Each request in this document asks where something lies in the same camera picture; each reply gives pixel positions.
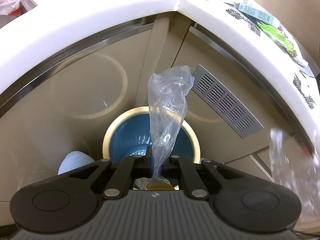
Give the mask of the white patterned cloth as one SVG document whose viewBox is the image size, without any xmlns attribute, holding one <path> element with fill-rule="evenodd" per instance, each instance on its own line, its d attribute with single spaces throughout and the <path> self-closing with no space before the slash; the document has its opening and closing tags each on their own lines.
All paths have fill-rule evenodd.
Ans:
<svg viewBox="0 0 320 240">
<path fill-rule="evenodd" d="M 270 84 L 269 93 L 277 94 L 292 111 L 303 108 L 319 114 L 319 92 L 315 77 L 301 57 L 291 57 L 281 46 L 270 39 L 258 26 L 236 7 L 243 0 L 190 0 L 186 6 L 199 5 L 196 13 L 208 10 L 213 17 L 209 22 L 211 31 L 200 24 L 193 27 L 206 40 L 216 43 L 244 66 L 253 67 L 262 76 L 260 83 Z"/>
</svg>

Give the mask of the blue trash bin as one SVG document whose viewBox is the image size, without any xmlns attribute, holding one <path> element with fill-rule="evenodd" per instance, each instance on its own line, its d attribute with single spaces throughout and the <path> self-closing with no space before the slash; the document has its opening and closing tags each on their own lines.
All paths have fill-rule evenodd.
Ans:
<svg viewBox="0 0 320 240">
<path fill-rule="evenodd" d="M 178 181 L 192 199 L 207 199 L 202 181 L 200 145 L 185 122 L 185 109 L 137 107 L 118 116 L 103 139 L 103 164 L 108 180 L 104 199 L 120 199 L 133 187 L 158 194 L 174 192 Z"/>
</svg>

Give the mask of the clear plastic bag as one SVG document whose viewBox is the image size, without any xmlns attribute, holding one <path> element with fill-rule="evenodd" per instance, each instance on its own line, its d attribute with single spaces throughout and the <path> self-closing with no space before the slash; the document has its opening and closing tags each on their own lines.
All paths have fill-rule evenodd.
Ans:
<svg viewBox="0 0 320 240">
<path fill-rule="evenodd" d="M 171 154 L 188 105 L 186 96 L 193 87 L 194 77 L 188 66 L 172 67 L 161 74 L 153 73 L 148 81 L 150 135 L 152 139 L 153 175 L 148 190 L 172 190 L 161 176 L 164 162 Z"/>
</svg>

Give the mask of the cabinet vent grille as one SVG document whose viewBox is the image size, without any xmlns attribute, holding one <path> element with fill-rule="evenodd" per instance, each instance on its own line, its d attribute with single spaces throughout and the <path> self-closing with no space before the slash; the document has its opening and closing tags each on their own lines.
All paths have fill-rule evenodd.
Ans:
<svg viewBox="0 0 320 240">
<path fill-rule="evenodd" d="M 192 90 L 242 138 L 263 129 L 249 109 L 202 65 L 193 72 Z"/>
</svg>

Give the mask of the white yellow snack bag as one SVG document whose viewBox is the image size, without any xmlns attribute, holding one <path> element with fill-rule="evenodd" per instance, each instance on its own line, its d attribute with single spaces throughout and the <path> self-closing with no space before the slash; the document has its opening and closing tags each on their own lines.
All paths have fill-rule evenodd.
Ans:
<svg viewBox="0 0 320 240">
<path fill-rule="evenodd" d="M 302 204 L 297 229 L 319 232 L 319 154 L 309 151 L 299 135 L 270 131 L 269 156 L 275 183 L 293 191 Z"/>
</svg>

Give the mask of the light blue floral box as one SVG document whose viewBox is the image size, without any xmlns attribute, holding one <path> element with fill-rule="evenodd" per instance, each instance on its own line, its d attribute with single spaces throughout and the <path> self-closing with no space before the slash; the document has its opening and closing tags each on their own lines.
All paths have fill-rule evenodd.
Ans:
<svg viewBox="0 0 320 240">
<path fill-rule="evenodd" d="M 262 10 L 259 10 L 256 7 L 252 7 L 247 4 L 238 3 L 235 5 L 236 9 L 238 9 L 240 12 L 243 12 L 249 16 L 252 16 L 253 18 L 256 18 L 257 20 L 263 21 L 266 24 L 269 25 L 278 25 L 280 21 L 275 18 L 273 15 L 269 14 L 268 12 L 264 12 Z"/>
</svg>

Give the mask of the light blue slipper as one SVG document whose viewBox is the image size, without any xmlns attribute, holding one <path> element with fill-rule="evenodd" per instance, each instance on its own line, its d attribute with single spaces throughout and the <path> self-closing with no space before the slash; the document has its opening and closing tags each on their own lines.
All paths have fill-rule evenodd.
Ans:
<svg viewBox="0 0 320 240">
<path fill-rule="evenodd" d="M 60 175 L 93 162 L 95 162 L 95 160 L 89 155 L 80 151 L 72 151 L 63 159 L 57 174 Z"/>
</svg>

